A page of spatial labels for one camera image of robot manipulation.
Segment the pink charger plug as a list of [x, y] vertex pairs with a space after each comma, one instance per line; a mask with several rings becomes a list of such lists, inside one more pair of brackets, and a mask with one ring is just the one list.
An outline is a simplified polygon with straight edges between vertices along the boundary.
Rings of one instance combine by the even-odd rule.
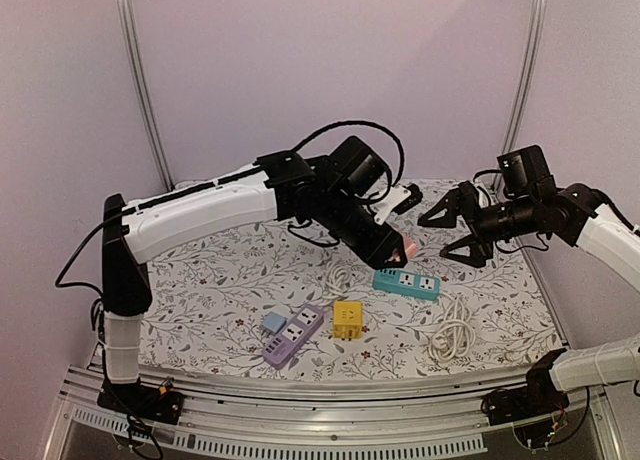
[[417, 251], [418, 251], [418, 247], [416, 245], [416, 243], [411, 240], [410, 238], [404, 236], [403, 237], [403, 246], [404, 246], [404, 252], [405, 255], [407, 257], [408, 260], [411, 260], [415, 257]]

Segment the yellow cube socket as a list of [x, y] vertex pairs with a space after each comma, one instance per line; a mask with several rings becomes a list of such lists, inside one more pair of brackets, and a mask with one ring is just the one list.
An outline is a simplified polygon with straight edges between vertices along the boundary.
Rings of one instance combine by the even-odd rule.
[[362, 336], [363, 306], [359, 301], [336, 301], [333, 305], [333, 338], [357, 340]]

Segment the blue charger plug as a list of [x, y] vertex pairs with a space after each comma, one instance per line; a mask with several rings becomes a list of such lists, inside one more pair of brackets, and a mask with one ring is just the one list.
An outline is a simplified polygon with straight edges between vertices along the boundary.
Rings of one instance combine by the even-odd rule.
[[264, 335], [277, 335], [287, 323], [287, 318], [275, 313], [268, 313], [261, 321], [260, 330]]

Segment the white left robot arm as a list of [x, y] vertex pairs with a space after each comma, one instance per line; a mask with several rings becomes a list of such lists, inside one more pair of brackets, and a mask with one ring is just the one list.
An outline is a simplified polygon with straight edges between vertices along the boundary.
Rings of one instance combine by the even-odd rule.
[[305, 160], [281, 151], [225, 177], [151, 199], [109, 197], [102, 302], [111, 399], [128, 414], [148, 406], [138, 365], [141, 322], [152, 302], [146, 264], [163, 252], [229, 228], [295, 218], [317, 222], [374, 270], [405, 266], [402, 235], [339, 188], [342, 177], [329, 157]]

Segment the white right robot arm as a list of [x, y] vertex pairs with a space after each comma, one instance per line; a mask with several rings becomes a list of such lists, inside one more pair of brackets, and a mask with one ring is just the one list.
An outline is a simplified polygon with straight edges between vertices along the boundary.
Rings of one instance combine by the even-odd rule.
[[639, 229], [624, 219], [604, 192], [584, 184], [558, 188], [550, 179], [515, 187], [503, 203], [481, 206], [476, 188], [464, 182], [418, 221], [427, 228], [452, 228], [459, 220], [467, 236], [441, 255], [482, 267], [498, 242], [527, 234], [558, 238], [578, 258], [555, 254], [538, 261], [554, 300], [567, 301], [559, 313], [573, 348], [553, 352], [528, 372], [517, 407], [537, 416], [556, 392], [615, 385], [639, 377]]

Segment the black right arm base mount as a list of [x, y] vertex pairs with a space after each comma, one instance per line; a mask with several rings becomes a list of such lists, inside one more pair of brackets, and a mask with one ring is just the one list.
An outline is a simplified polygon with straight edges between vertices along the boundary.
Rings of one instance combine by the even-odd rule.
[[554, 386], [550, 376], [554, 361], [566, 352], [561, 348], [545, 354], [526, 372], [524, 386], [498, 388], [487, 393], [482, 398], [480, 409], [489, 424], [516, 422], [568, 407], [567, 394]]

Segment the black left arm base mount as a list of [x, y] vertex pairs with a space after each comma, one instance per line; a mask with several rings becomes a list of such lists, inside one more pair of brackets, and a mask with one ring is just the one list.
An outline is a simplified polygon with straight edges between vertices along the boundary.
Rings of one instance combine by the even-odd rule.
[[173, 377], [166, 377], [158, 386], [144, 385], [140, 379], [129, 384], [104, 380], [97, 405], [140, 419], [177, 425], [184, 399], [184, 395], [174, 389]]

